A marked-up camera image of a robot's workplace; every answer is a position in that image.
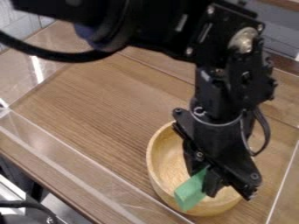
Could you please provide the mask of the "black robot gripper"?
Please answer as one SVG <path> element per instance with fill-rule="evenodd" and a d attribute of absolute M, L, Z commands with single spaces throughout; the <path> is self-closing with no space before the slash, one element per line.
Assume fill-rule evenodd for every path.
<path fill-rule="evenodd" d="M 205 193 L 216 198 L 220 190 L 232 186 L 245 200 L 252 200 L 262 185 L 262 174 L 246 146 L 254 114 L 246 112 L 225 124 L 204 122 L 183 108 L 173 111 L 173 117 L 173 128 L 183 140 L 187 172 L 191 177 L 206 173 Z"/>

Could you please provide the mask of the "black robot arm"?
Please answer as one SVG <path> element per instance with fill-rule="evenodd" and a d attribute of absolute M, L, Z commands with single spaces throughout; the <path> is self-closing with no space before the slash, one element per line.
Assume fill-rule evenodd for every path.
<path fill-rule="evenodd" d="M 249 138 L 268 123 L 260 106 L 277 90 L 257 13 L 229 0 L 11 1 L 19 11 L 71 22 L 93 47 L 65 54 L 19 46 L 46 59 L 98 60 L 135 46 L 195 65 L 190 107 L 173 112 L 187 171 L 204 176 L 208 196 L 230 186 L 252 199 L 262 176 Z"/>

